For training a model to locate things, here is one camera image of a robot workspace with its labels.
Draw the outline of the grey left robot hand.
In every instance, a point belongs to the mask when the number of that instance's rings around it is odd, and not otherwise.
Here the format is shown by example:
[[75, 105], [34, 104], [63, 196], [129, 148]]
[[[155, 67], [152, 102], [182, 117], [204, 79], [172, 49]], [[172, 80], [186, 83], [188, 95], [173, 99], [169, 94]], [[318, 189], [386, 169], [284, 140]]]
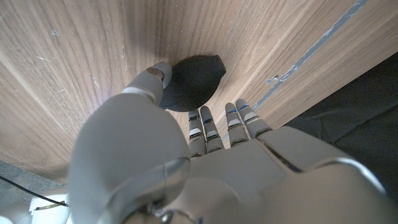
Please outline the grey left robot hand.
[[397, 205], [362, 163], [229, 105], [223, 147], [210, 112], [192, 141], [160, 108], [171, 66], [157, 63], [83, 125], [68, 173], [74, 223], [396, 223]]

